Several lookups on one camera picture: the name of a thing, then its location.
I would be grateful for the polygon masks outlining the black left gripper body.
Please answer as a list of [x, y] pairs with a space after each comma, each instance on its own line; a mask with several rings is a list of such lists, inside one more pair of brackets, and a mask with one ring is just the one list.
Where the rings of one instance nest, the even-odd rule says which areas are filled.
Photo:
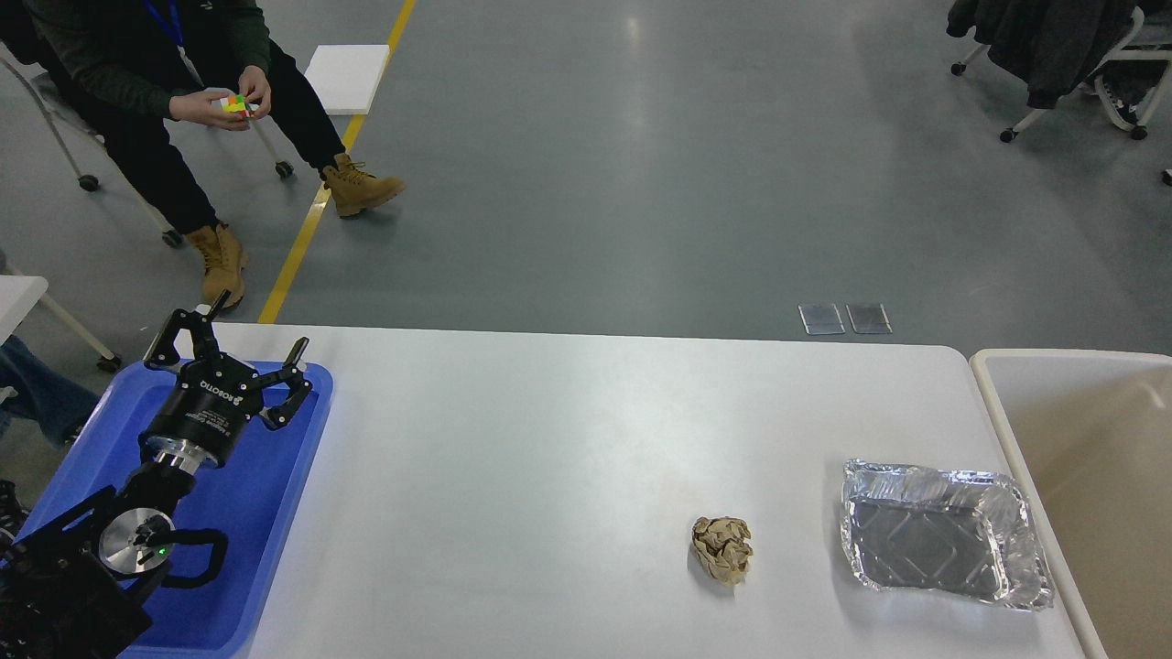
[[247, 388], [258, 376], [252, 364], [234, 356], [180, 364], [175, 388], [139, 434], [141, 460], [176, 458], [184, 470], [225, 467], [263, 407], [260, 390]]

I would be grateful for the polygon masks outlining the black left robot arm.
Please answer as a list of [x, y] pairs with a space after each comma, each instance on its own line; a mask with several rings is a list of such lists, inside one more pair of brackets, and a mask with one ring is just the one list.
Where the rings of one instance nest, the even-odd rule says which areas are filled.
[[168, 317], [4, 552], [5, 658], [223, 658], [255, 626], [333, 383], [306, 337], [222, 349], [222, 305]]

